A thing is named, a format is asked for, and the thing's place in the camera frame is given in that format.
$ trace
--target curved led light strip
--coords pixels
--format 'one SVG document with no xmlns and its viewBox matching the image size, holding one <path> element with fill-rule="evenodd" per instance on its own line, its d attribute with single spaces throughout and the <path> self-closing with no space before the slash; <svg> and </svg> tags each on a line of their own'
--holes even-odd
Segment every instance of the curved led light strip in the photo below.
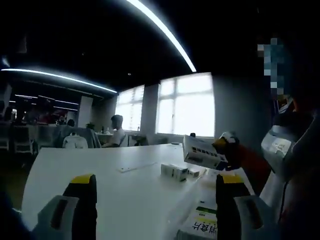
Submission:
<svg viewBox="0 0 320 240">
<path fill-rule="evenodd" d="M 66 108 L 66 107 L 60 107 L 60 106 L 53 106 L 53 107 L 54 107 L 54 108 L 57 108 L 57 109 L 67 109 L 67 110 L 78 111 L 77 109 Z"/>
<path fill-rule="evenodd" d="M 66 103 L 66 104 L 74 104 L 74 105 L 79 105 L 78 103 L 74 103 L 74 102 L 68 102 L 68 101 L 60 101 L 60 100 L 55 100 L 56 102 L 60 102 L 60 103 Z"/>
<path fill-rule="evenodd" d="M 67 79 L 67 80 L 71 80 L 77 83 L 81 83 L 81 84 L 86 84 L 95 88 L 99 88 L 99 89 L 103 89 L 112 93 L 117 93 L 117 91 L 111 90 L 109 88 L 103 87 L 103 86 L 99 86 L 99 85 L 95 85 L 92 84 L 90 82 L 86 82 L 86 81 L 81 81 L 78 79 L 74 79 L 71 77 L 67 77 L 67 76 L 61 76 L 61 75 L 57 75 L 57 74 L 53 74 L 53 73 L 48 73 L 48 72 L 43 72 L 43 71 L 35 71 L 35 70 L 28 70 L 28 69 L 18 69 L 18 68 L 5 68 L 5 69 L 1 69 L 1 71 L 13 71 L 13 72 L 26 72 L 26 73 L 34 73 L 34 74 L 42 74 L 42 75 L 48 75 L 48 76 L 52 76 L 52 77 L 57 77 L 57 78 L 61 78 L 61 79 Z"/>
<path fill-rule="evenodd" d="M 55 100 L 54 98 L 51 97 L 47 97 L 47 96 L 42 96 L 42 95 L 38 95 L 39 97 L 45 98 L 45 99 L 50 99 L 50 100 Z"/>
<path fill-rule="evenodd" d="M 16 97 L 26 98 L 26 99 L 37 99 L 37 96 L 26 96 L 26 95 L 18 95 L 15 94 Z"/>
<path fill-rule="evenodd" d="M 127 0 L 127 1 L 131 3 L 133 6 L 135 6 L 137 9 L 139 9 L 142 13 L 144 13 L 152 22 L 154 22 L 155 25 L 157 25 L 161 29 L 161 31 L 168 37 L 168 39 L 173 43 L 175 48 L 179 51 L 181 56 L 189 65 L 189 68 L 191 69 L 191 71 L 195 73 L 197 71 L 195 66 L 191 62 L 184 48 L 181 46 L 181 44 L 178 42 L 178 40 L 175 38 L 172 32 L 167 28 L 167 26 L 149 8 L 143 5 L 140 1 L 138 0 Z"/>
</svg>

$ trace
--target desk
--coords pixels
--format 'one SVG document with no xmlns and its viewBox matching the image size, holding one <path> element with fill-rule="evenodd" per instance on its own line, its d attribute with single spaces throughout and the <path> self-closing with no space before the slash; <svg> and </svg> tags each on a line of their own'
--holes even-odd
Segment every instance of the desk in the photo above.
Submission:
<svg viewBox="0 0 320 240">
<path fill-rule="evenodd" d="M 100 143 L 109 143 L 111 137 L 113 136 L 113 134 L 111 133 L 101 133 L 101 132 L 96 132 L 95 133 L 100 141 Z"/>
<path fill-rule="evenodd" d="M 195 183 L 192 179 L 176 182 L 162 177 L 161 163 L 188 166 L 183 161 L 181 144 L 42 148 L 24 188 L 22 220 L 32 230 L 38 212 L 54 196 L 63 194 L 72 178 L 93 173 L 97 183 L 96 239 L 160 240 L 169 211 Z M 117 170 L 145 162 L 158 163 L 125 173 Z M 249 182 L 242 169 L 237 171 Z"/>
<path fill-rule="evenodd" d="M 126 133 L 127 137 L 128 137 L 128 147 L 129 147 L 129 143 L 130 143 L 130 137 L 132 138 L 132 140 L 138 141 L 140 138 L 146 138 L 146 135 L 144 134 L 139 134 L 139 133 Z"/>
</svg>

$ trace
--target gray wall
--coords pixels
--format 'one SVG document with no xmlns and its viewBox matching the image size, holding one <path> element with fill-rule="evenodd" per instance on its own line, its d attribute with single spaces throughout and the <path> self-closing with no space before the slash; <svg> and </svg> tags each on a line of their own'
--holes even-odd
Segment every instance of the gray wall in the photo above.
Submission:
<svg viewBox="0 0 320 240">
<path fill-rule="evenodd" d="M 215 137 L 235 131 L 240 142 L 261 152 L 261 142 L 271 127 L 270 82 L 266 79 L 213 78 Z"/>
<path fill-rule="evenodd" d="M 77 118 L 77 112 L 74 111 L 68 111 L 66 114 L 66 121 L 68 122 L 70 119 L 74 120 L 74 122 L 76 122 L 76 118 Z"/>
<path fill-rule="evenodd" d="M 79 128 L 86 128 L 86 125 L 90 122 L 92 113 L 92 102 L 93 99 L 91 97 L 81 97 L 77 121 L 77 126 Z"/>
<path fill-rule="evenodd" d="M 96 132 L 101 131 L 102 126 L 104 130 L 110 128 L 111 132 L 111 117 L 116 112 L 117 97 L 113 97 L 108 100 L 103 100 L 96 105 L 92 106 L 91 122 L 94 123 L 94 130 Z"/>
<path fill-rule="evenodd" d="M 182 142 L 183 136 L 155 134 L 159 85 L 146 86 L 141 113 L 141 133 L 147 135 L 150 144 L 168 137 L 169 142 Z M 261 141 L 271 127 L 270 82 L 262 79 L 213 77 L 215 100 L 215 137 L 225 131 L 235 131 L 240 142 L 261 153 Z M 115 114 L 117 97 L 104 101 L 92 118 L 96 126 L 110 126 Z"/>
</svg>

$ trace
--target floor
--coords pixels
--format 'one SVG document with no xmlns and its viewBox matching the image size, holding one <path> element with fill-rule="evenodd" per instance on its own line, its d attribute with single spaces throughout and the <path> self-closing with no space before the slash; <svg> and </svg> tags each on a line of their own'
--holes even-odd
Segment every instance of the floor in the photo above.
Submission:
<svg viewBox="0 0 320 240">
<path fill-rule="evenodd" d="M 11 199 L 13 207 L 21 210 L 25 185 L 35 158 L 28 154 L 0 152 L 0 159 L 0 185 Z"/>
</svg>

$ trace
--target white t-shirt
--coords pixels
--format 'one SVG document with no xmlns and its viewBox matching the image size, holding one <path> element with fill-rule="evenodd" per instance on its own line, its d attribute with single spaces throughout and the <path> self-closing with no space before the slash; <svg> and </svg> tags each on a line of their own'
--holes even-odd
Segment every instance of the white t-shirt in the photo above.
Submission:
<svg viewBox="0 0 320 240">
<path fill-rule="evenodd" d="M 79 135 L 66 136 L 63 140 L 62 147 L 64 149 L 87 149 L 87 140 Z"/>
<path fill-rule="evenodd" d="M 110 139 L 110 144 L 120 145 L 121 139 L 124 137 L 125 131 L 121 128 L 119 130 L 114 130 L 113 136 Z"/>
</svg>

